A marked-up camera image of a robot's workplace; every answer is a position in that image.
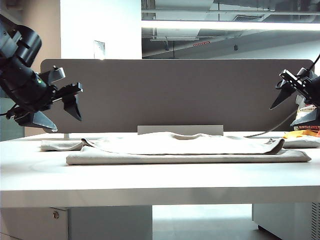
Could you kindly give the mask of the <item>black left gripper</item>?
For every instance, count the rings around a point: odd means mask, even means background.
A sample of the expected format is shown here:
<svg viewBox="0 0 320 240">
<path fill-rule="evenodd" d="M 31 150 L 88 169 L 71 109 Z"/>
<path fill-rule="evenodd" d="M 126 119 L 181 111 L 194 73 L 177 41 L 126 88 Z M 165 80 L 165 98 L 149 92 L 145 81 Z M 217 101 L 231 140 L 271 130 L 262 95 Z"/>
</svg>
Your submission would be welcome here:
<svg viewBox="0 0 320 240">
<path fill-rule="evenodd" d="M 81 83 L 68 84 L 61 89 L 50 85 L 46 93 L 35 102 L 23 103 L 21 98 L 15 98 L 15 105 L 7 110 L 6 118 L 13 119 L 22 127 L 35 127 L 56 132 L 57 126 L 43 113 L 57 101 L 63 102 L 63 109 L 78 121 L 82 121 L 78 108 L 78 94 L 83 91 Z"/>
</svg>

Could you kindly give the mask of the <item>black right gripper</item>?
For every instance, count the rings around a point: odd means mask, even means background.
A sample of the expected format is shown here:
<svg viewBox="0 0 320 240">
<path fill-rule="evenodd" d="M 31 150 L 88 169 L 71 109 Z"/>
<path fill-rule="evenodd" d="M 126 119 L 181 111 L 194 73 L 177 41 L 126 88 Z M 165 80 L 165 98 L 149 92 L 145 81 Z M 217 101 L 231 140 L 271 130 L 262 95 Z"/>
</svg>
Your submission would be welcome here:
<svg viewBox="0 0 320 240">
<path fill-rule="evenodd" d="M 320 102 L 320 78 L 316 74 L 307 69 L 301 69 L 297 75 L 293 75 L 287 69 L 284 69 L 279 76 L 282 78 L 280 87 L 276 86 L 277 90 L 280 90 L 278 97 L 270 106 L 270 110 L 276 108 L 284 100 L 289 98 L 294 92 L 298 92 L 302 95 L 307 103 L 319 103 Z M 307 115 L 294 120 L 291 126 L 316 126 L 317 125 L 317 113 L 310 112 Z"/>
</svg>

